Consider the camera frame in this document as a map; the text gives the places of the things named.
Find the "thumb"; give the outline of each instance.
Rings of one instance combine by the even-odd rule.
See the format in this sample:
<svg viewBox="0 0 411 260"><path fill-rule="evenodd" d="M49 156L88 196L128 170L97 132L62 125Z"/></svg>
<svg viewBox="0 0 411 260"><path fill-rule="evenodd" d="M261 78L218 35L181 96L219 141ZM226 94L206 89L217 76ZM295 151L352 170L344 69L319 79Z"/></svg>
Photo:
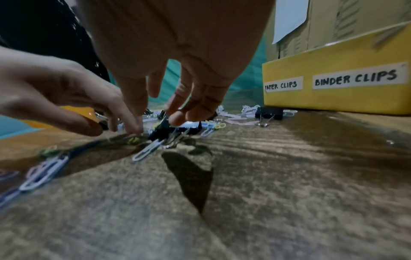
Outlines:
<svg viewBox="0 0 411 260"><path fill-rule="evenodd" d="M40 93L35 93L28 99L14 100L8 104L2 114L16 119L45 123L76 134L99 136L103 133L103 129L97 122L60 108Z"/></svg>

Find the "wooden surface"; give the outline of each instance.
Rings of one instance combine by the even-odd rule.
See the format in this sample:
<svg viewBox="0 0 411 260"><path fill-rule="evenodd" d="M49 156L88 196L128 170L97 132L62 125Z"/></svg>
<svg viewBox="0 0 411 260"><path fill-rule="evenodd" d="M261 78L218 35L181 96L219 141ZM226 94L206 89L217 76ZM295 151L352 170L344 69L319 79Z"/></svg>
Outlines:
<svg viewBox="0 0 411 260"><path fill-rule="evenodd" d="M230 93L225 108L261 102ZM405 133L299 111L158 150L98 147L0 210L0 259L411 259ZM90 141L37 131L0 141L0 168Z"/></svg>

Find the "yellow container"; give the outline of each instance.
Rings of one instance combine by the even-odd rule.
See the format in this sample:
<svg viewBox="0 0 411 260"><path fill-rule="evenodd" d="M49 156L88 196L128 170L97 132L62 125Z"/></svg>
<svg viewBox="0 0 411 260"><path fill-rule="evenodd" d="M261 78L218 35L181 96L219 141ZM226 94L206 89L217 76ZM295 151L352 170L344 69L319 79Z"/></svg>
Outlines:
<svg viewBox="0 0 411 260"><path fill-rule="evenodd" d="M411 23L262 65L264 105L411 114Z"/></svg>
<svg viewBox="0 0 411 260"><path fill-rule="evenodd" d="M97 122L97 117L94 113L94 109L92 108L75 108L75 107L69 107L69 106L62 107L62 108L79 113L80 115L90 118L91 120L94 120ZM53 126L35 122L35 121L30 121L30 120L22 120L22 121L34 128L53 128Z"/></svg>

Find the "human hand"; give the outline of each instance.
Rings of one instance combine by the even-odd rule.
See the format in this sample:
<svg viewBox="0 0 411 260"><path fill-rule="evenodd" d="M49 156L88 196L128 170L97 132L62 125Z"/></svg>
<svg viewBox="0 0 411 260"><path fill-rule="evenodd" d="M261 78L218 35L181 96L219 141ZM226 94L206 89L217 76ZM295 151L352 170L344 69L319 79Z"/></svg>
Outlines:
<svg viewBox="0 0 411 260"><path fill-rule="evenodd" d="M77 0L96 51L129 108L157 97L168 59L181 63L170 124L209 118L250 62L274 0ZM190 97L182 110L178 110Z"/></svg>
<svg viewBox="0 0 411 260"><path fill-rule="evenodd" d="M110 119L112 131L120 118L128 133L143 132L120 89L74 61L0 47L0 93L0 114L8 117L98 136L103 129L97 122L59 106L92 107Z"/></svg>

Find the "label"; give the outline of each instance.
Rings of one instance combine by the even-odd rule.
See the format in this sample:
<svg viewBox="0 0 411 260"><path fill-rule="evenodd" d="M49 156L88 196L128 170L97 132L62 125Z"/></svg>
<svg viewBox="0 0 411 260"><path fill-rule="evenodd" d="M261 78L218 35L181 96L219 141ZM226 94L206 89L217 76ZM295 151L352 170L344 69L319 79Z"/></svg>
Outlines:
<svg viewBox="0 0 411 260"><path fill-rule="evenodd" d="M288 90L303 89L304 77L288 78L280 81L271 81L264 83L264 91L267 93Z"/></svg>
<svg viewBox="0 0 411 260"><path fill-rule="evenodd" d="M408 83L408 63L394 63L313 76L313 89L365 87Z"/></svg>

